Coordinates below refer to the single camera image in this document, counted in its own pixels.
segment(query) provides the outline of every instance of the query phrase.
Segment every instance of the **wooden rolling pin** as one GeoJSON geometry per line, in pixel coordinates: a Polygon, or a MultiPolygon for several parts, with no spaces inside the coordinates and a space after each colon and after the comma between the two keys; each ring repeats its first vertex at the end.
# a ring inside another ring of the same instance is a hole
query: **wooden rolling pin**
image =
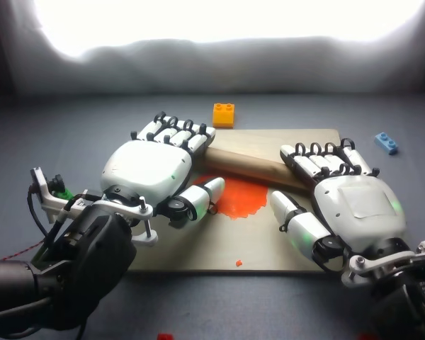
{"type": "Polygon", "coordinates": [[[309,193],[305,185],[296,178],[285,164],[276,161],[208,147],[204,155],[203,165],[208,169],[257,179],[276,188],[283,187],[297,193],[309,193]]]}

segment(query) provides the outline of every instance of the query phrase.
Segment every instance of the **table surface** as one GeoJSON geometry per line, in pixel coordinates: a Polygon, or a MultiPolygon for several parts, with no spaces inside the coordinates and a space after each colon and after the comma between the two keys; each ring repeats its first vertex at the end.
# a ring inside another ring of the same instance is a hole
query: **table surface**
{"type": "MultiPolygon", "coordinates": [[[[236,129],[334,128],[353,138],[402,203],[409,245],[425,239],[425,95],[0,99],[0,258],[41,240],[26,205],[31,168],[63,175],[72,191],[98,188],[101,169],[131,130],[162,110],[211,123],[214,103],[236,105],[236,129]],[[399,154],[375,146],[379,132],[398,143],[399,154]]],[[[366,289],[345,289],[327,274],[129,273],[91,315],[84,338],[350,340],[369,329],[370,308],[366,289]]],[[[75,333],[43,330],[31,338],[75,333]]]]}

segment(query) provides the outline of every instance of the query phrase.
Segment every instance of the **robotic hand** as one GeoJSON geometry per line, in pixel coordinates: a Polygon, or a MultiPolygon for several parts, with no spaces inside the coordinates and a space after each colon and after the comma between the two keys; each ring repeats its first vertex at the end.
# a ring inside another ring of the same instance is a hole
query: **robotic hand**
{"type": "Polygon", "coordinates": [[[119,282],[135,257],[134,246],[151,246],[157,233],[149,219],[164,215],[182,228],[201,220],[222,195],[223,178],[186,188],[195,156],[214,140],[215,129],[160,113],[115,151],[101,179],[102,192],[85,190],[67,199],[63,180],[47,182],[31,171],[28,204],[45,235],[31,263],[0,261],[0,336],[20,339],[39,330],[84,325],[101,298],[119,282]],[[52,229],[36,217],[36,194],[52,229]],[[73,222],[57,234],[67,218],[73,222]],[[131,227],[144,221],[145,232],[131,227]]]}
{"type": "Polygon", "coordinates": [[[425,339],[425,241],[411,251],[400,202],[377,178],[352,140],[340,146],[283,145],[285,164],[312,191],[315,215],[275,191],[271,207],[280,231],[325,271],[342,256],[341,281],[370,285],[376,300],[373,324],[384,339],[425,339]]]}

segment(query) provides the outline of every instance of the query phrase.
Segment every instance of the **blue electronic component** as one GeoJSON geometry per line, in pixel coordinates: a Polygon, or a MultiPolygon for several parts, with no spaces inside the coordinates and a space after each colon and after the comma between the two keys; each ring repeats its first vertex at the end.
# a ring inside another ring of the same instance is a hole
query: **blue electronic component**
{"type": "Polygon", "coordinates": [[[388,154],[396,154],[398,152],[397,143],[384,132],[375,136],[375,143],[387,151],[388,154]]]}

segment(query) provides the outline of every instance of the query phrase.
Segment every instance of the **green connector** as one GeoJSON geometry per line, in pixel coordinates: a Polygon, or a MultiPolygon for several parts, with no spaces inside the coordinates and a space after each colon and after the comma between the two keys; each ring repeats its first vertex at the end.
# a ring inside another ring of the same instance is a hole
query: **green connector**
{"type": "Polygon", "coordinates": [[[74,195],[72,195],[71,191],[69,191],[68,189],[65,189],[63,193],[54,193],[54,196],[57,198],[61,198],[62,200],[70,200],[74,197],[74,195]]]}

